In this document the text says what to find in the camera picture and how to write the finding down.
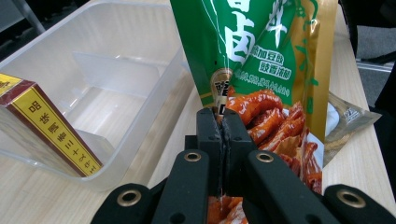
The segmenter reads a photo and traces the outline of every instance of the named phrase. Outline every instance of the clear plastic container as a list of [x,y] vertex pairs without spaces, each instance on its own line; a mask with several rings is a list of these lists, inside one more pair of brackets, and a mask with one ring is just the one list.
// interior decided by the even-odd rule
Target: clear plastic container
[[37,82],[104,167],[76,177],[35,161],[0,131],[0,153],[97,190],[117,186],[175,80],[184,55],[170,6],[91,1],[0,63]]

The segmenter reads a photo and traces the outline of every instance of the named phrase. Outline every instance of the plastic storage box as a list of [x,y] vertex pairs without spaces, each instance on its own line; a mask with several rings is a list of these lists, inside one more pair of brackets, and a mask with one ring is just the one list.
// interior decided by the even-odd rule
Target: plastic storage box
[[183,50],[170,6],[91,1],[0,63],[33,80],[104,167],[77,177],[35,161],[0,131],[0,153],[93,189],[116,187],[175,80]]

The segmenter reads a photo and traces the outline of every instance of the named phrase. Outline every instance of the wooden table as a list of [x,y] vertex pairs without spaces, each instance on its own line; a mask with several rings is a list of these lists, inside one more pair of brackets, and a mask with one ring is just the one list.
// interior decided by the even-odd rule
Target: wooden table
[[[193,89],[191,76],[181,81]],[[354,105],[368,108],[340,9],[330,90]],[[120,185],[134,182],[151,188],[168,176],[176,154],[183,149],[184,136],[195,134],[195,112],[202,107],[196,90],[186,104],[174,106],[175,101],[181,101],[178,96],[178,90],[173,90]],[[169,119],[175,114],[180,116]],[[0,223],[90,223],[110,192],[92,191],[4,156],[0,156],[0,171]],[[361,189],[396,216],[373,126],[356,133],[324,168],[323,187],[338,183]]]

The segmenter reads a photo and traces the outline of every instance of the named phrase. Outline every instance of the small package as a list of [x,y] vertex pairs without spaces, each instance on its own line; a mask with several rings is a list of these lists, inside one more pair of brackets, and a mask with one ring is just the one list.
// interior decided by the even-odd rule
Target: small package
[[0,74],[0,130],[22,155],[74,176],[102,167],[89,147],[33,81]]

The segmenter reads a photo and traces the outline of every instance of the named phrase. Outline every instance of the transparent plastic bin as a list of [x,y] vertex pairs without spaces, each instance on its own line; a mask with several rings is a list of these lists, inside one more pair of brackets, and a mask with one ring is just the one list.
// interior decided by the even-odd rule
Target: transparent plastic bin
[[120,183],[184,54],[168,5],[91,1],[3,60],[0,73],[37,82],[104,164],[77,177],[35,161],[0,131],[0,153],[96,190]]

